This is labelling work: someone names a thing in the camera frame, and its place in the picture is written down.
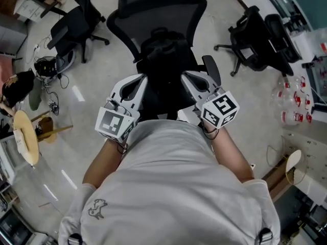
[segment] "black office chair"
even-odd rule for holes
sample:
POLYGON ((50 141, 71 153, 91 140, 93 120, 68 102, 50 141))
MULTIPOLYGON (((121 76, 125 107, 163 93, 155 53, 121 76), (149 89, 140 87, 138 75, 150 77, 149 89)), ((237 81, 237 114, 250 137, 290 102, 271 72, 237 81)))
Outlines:
POLYGON ((277 14, 267 15, 265 21, 259 14, 259 8, 252 6, 245 10, 244 15, 237 21, 236 27, 230 27, 231 45, 217 44, 220 47, 233 50, 238 57, 234 71, 235 76, 240 65, 250 67, 254 71, 263 71, 267 66, 274 67, 282 73, 293 76, 289 63, 301 59, 290 40, 277 14))
MULTIPOLYGON (((85 63, 87 38, 104 41, 105 45, 110 43, 108 39, 92 34, 100 21, 105 22, 105 17, 101 16, 101 13, 92 5, 90 0, 75 1, 79 6, 68 13, 60 9, 56 10, 56 13, 63 15, 63 17, 51 28, 52 40, 48 43, 48 48, 52 49, 55 46, 58 56, 64 57, 77 44, 80 44, 82 45, 82 63, 85 63)), ((51 7, 47 8, 41 17, 44 17, 50 10, 51 7)))
MULTIPOLYGON (((137 71, 148 75, 143 101, 147 112, 171 113, 194 104, 180 76, 186 70, 206 70, 191 51, 206 4, 206 0, 119 0, 118 10, 108 17, 108 28, 130 49, 137 71)), ((216 70, 212 72, 220 83, 213 59, 208 56, 204 61, 216 70)))

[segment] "person in black shirt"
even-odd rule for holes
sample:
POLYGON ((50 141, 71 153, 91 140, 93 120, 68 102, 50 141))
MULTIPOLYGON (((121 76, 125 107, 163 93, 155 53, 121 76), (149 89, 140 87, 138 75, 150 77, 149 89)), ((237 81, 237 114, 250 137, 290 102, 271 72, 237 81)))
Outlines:
POLYGON ((0 95, 0 112, 3 115, 14 116, 15 105, 28 94, 30 107, 35 111, 41 102, 41 82, 35 78, 32 70, 20 72, 4 83, 0 95))

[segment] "concrete floor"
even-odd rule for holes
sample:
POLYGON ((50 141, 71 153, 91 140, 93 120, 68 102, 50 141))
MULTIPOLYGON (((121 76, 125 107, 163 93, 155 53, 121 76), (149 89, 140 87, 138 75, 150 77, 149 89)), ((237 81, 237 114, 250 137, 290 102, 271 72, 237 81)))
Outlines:
MULTIPOLYGON (((238 116, 227 125, 227 129, 246 159, 256 164, 254 174, 261 178, 270 170, 266 162, 267 145, 278 149, 281 143, 282 129, 273 118, 269 105, 270 93, 279 72, 273 69, 254 72, 241 66, 239 74, 232 78, 229 73, 233 70, 235 57, 224 50, 216 52, 213 46, 216 43, 230 44, 227 29, 236 23, 244 10, 236 0, 207 1, 208 6, 196 30, 192 50, 199 64, 203 55, 213 56, 220 70, 223 88, 230 90, 240 104, 238 116)), ((118 0, 92 0, 92 3, 105 17, 118 6, 118 0)), ((62 9, 69 11, 76 5, 74 0, 66 0, 62 9)), ((32 57, 34 45, 50 34, 51 27, 57 21, 58 15, 49 13, 39 23, 30 25, 21 71, 31 66, 27 62, 32 57)), ((36 230, 55 237, 76 186, 81 184, 85 171, 104 143, 104 138, 94 130, 98 109, 105 104, 117 81, 136 73, 132 54, 104 24, 99 24, 95 34, 107 37, 111 44, 105 46, 95 41, 92 59, 86 64, 80 63, 78 51, 73 67, 65 73, 69 77, 68 87, 61 89, 59 80, 56 80, 49 89, 59 96, 60 114, 52 114, 55 125, 63 127, 72 124, 74 127, 61 132, 53 144, 40 143, 42 156, 36 168, 27 166, 20 170, 14 184, 21 200, 17 206, 20 213, 36 230)), ((55 49, 49 51, 43 48, 43 41, 40 46, 37 57, 56 55, 55 49)), ((66 85, 65 77, 61 83, 62 86, 66 85)), ((30 110, 28 100, 22 109, 32 118, 48 109, 49 98, 43 92, 37 111, 30 110)), ((185 114, 196 122, 190 110, 186 110, 185 114)), ((274 155, 269 154, 270 162, 273 162, 274 155)))

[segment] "white marker cube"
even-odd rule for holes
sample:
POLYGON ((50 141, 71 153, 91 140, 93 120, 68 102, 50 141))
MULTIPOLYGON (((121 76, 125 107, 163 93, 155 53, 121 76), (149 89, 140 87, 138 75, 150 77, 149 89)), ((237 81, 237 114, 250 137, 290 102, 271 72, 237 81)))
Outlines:
POLYGON ((234 120, 240 106, 229 91, 203 104, 201 118, 217 129, 234 120))
POLYGON ((135 125, 135 118, 100 107, 95 130, 109 139, 122 143, 135 125))

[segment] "dog graphic on shirt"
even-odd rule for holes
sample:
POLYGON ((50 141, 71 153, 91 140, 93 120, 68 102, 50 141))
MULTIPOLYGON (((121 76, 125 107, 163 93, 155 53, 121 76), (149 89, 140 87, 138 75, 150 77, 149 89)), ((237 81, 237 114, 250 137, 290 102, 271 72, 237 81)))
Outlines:
POLYGON ((93 208, 89 208, 88 215, 96 218, 101 219, 103 218, 101 214, 101 209, 107 206, 107 202, 104 199, 96 199, 93 204, 93 208))

